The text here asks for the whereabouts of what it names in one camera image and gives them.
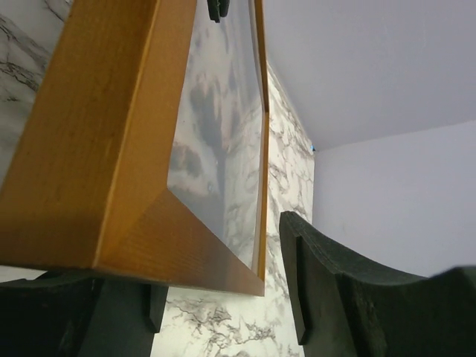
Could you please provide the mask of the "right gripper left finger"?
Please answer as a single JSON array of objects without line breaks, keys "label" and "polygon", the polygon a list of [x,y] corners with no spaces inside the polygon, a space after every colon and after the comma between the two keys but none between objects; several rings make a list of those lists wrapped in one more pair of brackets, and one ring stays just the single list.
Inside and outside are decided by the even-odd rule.
[{"label": "right gripper left finger", "polygon": [[167,287],[46,272],[1,284],[2,356],[150,356]]}]

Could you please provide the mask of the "wooden picture frame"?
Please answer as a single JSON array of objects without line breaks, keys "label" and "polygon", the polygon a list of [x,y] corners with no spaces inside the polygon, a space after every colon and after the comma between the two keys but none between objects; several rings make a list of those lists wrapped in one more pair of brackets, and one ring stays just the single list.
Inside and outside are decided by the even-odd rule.
[{"label": "wooden picture frame", "polygon": [[169,189],[196,1],[75,1],[1,187],[1,264],[265,291],[269,108],[257,264]]}]

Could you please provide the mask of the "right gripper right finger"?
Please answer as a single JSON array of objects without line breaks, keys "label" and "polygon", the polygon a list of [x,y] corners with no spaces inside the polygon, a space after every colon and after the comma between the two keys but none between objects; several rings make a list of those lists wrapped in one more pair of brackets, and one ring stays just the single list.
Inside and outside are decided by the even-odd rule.
[{"label": "right gripper right finger", "polygon": [[373,261],[282,212],[283,264],[306,356],[473,356],[475,268],[421,277]]}]

